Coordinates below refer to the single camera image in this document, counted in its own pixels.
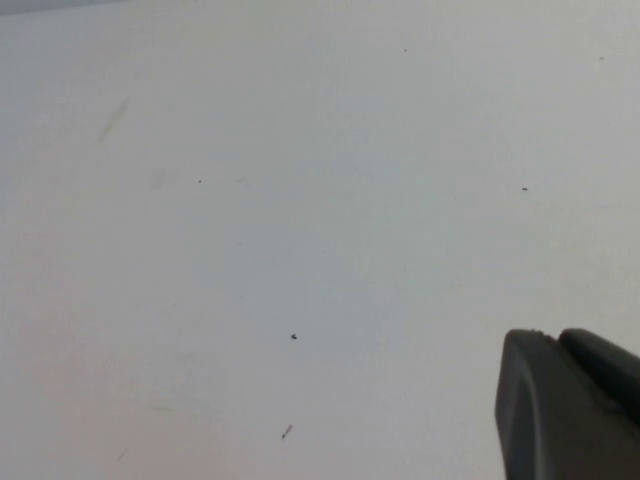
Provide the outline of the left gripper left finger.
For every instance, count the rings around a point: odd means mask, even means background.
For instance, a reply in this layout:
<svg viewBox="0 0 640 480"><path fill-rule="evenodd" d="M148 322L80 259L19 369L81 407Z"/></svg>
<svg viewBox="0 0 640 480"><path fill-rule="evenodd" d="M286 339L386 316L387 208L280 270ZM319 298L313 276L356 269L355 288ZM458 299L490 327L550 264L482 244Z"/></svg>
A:
<svg viewBox="0 0 640 480"><path fill-rule="evenodd" d="M559 337L505 335L495 419L506 478L638 478L639 414L607 396Z"/></svg>

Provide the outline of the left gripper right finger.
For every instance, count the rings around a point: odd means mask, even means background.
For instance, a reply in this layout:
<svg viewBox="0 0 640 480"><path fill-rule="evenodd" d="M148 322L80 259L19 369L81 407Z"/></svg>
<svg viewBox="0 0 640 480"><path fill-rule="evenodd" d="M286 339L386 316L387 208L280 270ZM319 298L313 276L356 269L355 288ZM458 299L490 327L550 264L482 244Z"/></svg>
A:
<svg viewBox="0 0 640 480"><path fill-rule="evenodd" d="M566 329L559 342L594 383L628 415L639 414L639 357L585 329Z"/></svg>

